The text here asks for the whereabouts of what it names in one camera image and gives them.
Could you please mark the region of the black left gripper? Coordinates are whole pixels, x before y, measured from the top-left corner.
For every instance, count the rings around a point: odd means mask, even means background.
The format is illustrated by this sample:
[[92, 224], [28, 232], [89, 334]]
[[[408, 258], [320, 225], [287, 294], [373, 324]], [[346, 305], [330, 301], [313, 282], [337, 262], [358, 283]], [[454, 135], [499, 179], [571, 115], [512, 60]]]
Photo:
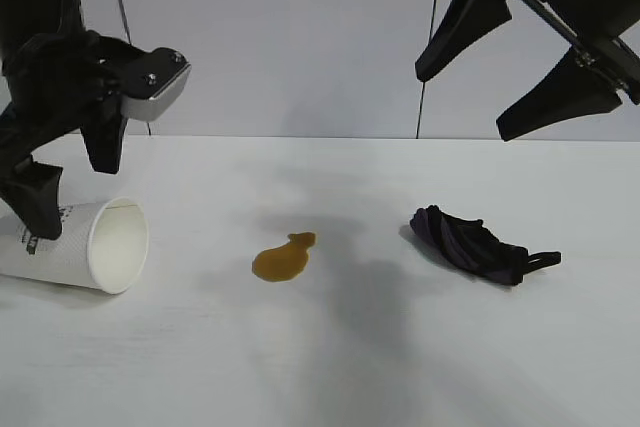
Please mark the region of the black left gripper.
[[11, 101], [1, 113], [1, 199], [29, 232], [62, 233], [63, 168], [34, 150], [80, 130], [91, 166], [118, 173], [125, 134], [126, 70], [147, 52], [93, 30], [71, 34], [1, 32], [2, 75]]

